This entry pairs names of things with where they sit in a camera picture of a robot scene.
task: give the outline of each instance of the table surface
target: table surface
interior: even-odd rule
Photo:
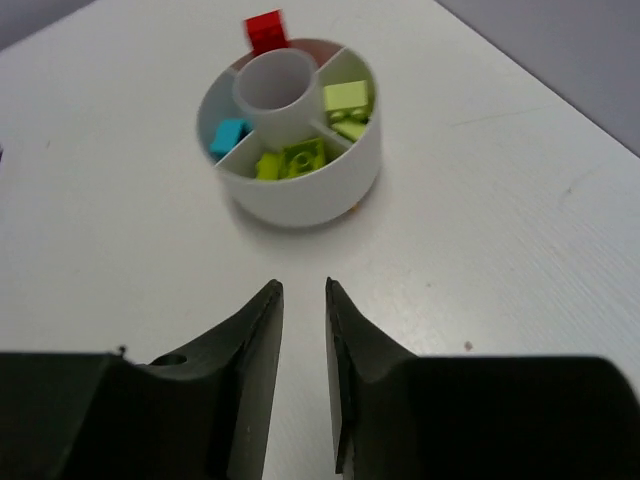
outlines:
[[[150,361],[277,278],[280,480],[333,478],[328,275],[417,353],[602,354],[639,385],[637,157],[431,1],[281,0],[292,37],[370,62],[385,159],[357,212],[264,226],[195,120],[274,5],[221,3],[103,0],[0,54],[1,350]]]

